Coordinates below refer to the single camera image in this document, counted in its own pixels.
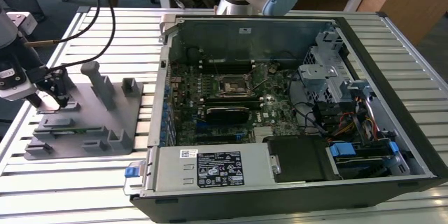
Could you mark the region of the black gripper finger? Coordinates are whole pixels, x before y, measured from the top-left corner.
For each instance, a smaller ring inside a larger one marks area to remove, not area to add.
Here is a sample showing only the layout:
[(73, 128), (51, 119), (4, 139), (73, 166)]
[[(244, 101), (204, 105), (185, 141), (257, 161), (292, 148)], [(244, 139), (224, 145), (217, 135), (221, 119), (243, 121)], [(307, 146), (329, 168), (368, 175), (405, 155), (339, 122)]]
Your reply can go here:
[(40, 106), (43, 104), (43, 100), (39, 97), (37, 93), (32, 93), (31, 95), (28, 95), (27, 100), (35, 108), (37, 108), (37, 109), (40, 108)]
[(68, 76), (67, 69), (63, 68), (51, 73), (51, 96), (56, 100), (60, 108), (67, 107), (71, 95), (69, 89), (73, 87), (73, 82)]

